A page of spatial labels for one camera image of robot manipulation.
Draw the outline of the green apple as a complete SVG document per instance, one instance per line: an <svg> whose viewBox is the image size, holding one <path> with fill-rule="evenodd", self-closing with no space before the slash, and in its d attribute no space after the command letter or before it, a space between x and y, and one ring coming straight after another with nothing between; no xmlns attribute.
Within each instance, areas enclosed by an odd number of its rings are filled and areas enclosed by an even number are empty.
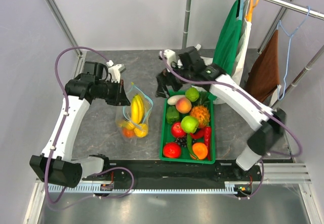
<svg viewBox="0 0 324 224"><path fill-rule="evenodd" d="M181 128L185 133L195 133L199 126L199 121L192 116L185 116L181 121Z"/></svg>

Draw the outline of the yellow banana bunch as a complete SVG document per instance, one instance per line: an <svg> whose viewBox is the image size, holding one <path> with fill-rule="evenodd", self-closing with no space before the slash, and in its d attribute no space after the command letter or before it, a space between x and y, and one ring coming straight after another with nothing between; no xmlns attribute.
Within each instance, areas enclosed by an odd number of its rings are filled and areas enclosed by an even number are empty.
<svg viewBox="0 0 324 224"><path fill-rule="evenodd" d="M142 98L135 95L131 102L131 120L135 124L139 124L144 116L144 105Z"/></svg>

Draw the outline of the clear zip top bag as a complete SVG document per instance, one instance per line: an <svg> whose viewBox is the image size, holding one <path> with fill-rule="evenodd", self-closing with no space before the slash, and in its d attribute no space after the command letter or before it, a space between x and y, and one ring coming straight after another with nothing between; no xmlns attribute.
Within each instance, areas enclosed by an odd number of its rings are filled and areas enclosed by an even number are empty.
<svg viewBox="0 0 324 224"><path fill-rule="evenodd" d="M126 96L131 105L117 107L115 123L125 141L135 142L149 133L149 118L153 101L134 83L126 92Z"/></svg>

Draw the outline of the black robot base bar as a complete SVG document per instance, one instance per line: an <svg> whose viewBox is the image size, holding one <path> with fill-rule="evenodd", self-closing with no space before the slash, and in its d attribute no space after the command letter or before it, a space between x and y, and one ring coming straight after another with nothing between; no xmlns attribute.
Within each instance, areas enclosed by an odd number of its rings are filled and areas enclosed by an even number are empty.
<svg viewBox="0 0 324 224"><path fill-rule="evenodd" d="M213 164L161 160L110 160L104 170L125 167L134 176L134 189L213 189L225 182L256 183L261 180L260 166L244 172L235 160L216 160Z"/></svg>

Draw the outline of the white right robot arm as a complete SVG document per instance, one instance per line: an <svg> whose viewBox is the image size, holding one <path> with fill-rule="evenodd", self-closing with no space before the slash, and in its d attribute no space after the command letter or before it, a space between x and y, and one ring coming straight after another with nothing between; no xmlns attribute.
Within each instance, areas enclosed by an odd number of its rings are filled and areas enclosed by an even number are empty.
<svg viewBox="0 0 324 224"><path fill-rule="evenodd" d="M220 66L205 62L195 47L185 48L179 54L172 50L160 51L158 57L166 68L156 76L157 97L168 98L168 86L176 92L186 83L200 86L211 97L223 100L254 130L231 171L235 179L244 180L252 166L283 137L286 113L276 113L253 98Z"/></svg>

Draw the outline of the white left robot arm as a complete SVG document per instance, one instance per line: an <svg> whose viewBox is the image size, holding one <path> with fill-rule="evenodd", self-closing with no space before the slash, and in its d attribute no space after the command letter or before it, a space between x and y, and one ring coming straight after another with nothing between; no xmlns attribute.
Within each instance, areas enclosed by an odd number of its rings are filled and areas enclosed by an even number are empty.
<svg viewBox="0 0 324 224"><path fill-rule="evenodd" d="M100 180L111 175L108 157L97 154L84 159L73 160L72 150L77 132L95 99L103 99L107 105L128 106L124 81L121 74L123 64L113 65L85 62L82 73L65 85L62 109L53 133L40 155L33 155L29 161L42 182L74 188L82 178L94 174Z"/></svg>

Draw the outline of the orange mini pumpkin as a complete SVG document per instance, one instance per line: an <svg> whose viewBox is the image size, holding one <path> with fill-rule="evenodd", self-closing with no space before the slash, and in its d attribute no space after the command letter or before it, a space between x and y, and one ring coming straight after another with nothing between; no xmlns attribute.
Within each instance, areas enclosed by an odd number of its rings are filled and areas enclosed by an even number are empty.
<svg viewBox="0 0 324 224"><path fill-rule="evenodd" d="M127 129L124 127L122 128L122 133L123 133L124 137L126 137L128 139L136 136L133 129Z"/></svg>

